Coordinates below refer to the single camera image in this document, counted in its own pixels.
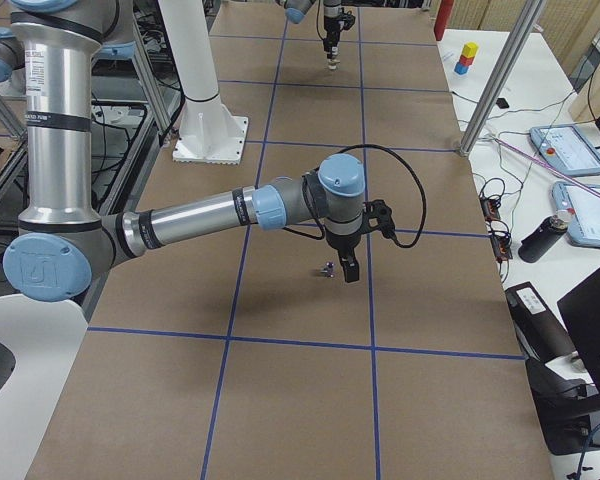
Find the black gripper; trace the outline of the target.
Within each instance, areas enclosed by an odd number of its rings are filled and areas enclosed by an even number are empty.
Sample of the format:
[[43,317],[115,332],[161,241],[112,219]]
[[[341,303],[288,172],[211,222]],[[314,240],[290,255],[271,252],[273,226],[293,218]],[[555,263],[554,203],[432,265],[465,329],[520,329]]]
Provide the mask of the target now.
[[328,62],[338,62],[340,41],[340,21],[337,17],[325,16],[323,19],[325,38],[323,39],[324,51]]
[[326,231],[327,243],[340,256],[339,263],[342,267],[346,283],[354,283],[360,279],[359,262],[355,257],[355,248],[359,245],[361,237],[362,235],[358,232],[338,235],[330,230]]

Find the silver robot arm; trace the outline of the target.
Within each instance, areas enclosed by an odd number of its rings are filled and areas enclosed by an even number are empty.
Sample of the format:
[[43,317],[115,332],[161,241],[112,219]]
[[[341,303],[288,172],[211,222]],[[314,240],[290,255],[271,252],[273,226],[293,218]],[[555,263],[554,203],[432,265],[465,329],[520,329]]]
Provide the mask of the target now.
[[29,204],[3,270],[25,296],[62,301],[115,266],[149,250],[233,227],[280,229],[323,220],[344,277],[359,277],[355,249],[363,219],[362,163],[326,158],[298,180],[278,179],[185,205],[101,216],[91,202],[91,65],[98,53],[131,56],[128,1],[16,1],[11,27],[23,43]]
[[[311,0],[282,0],[277,1],[285,11],[286,18],[294,24],[301,23],[310,11],[315,1]],[[326,54],[327,65],[330,70],[336,70],[339,64],[340,33],[344,25],[342,14],[344,10],[340,1],[324,0],[323,25],[325,35],[322,37],[323,50]]]

